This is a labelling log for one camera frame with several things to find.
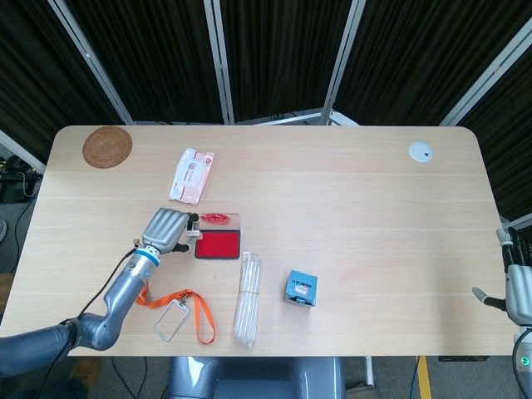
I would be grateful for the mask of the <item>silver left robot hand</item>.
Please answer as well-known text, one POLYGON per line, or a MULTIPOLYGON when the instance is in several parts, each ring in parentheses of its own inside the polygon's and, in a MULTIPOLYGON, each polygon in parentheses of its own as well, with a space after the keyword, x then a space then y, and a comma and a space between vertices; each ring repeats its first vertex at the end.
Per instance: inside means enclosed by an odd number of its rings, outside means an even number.
POLYGON ((160 254, 186 253, 192 244, 182 244, 179 240, 186 232, 194 228, 199 219, 196 213, 160 208, 155 212, 142 234, 142 245, 152 247, 160 254))

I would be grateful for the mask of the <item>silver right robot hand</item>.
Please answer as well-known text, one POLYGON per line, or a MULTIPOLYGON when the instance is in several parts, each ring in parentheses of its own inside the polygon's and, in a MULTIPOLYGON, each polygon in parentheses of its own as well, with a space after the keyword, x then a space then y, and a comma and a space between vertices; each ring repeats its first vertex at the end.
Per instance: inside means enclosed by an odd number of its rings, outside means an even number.
POLYGON ((484 305, 507 314, 518 326, 531 326, 531 243, 523 240, 514 228, 496 230, 504 273, 505 298, 494 298, 473 287, 473 295, 484 305))

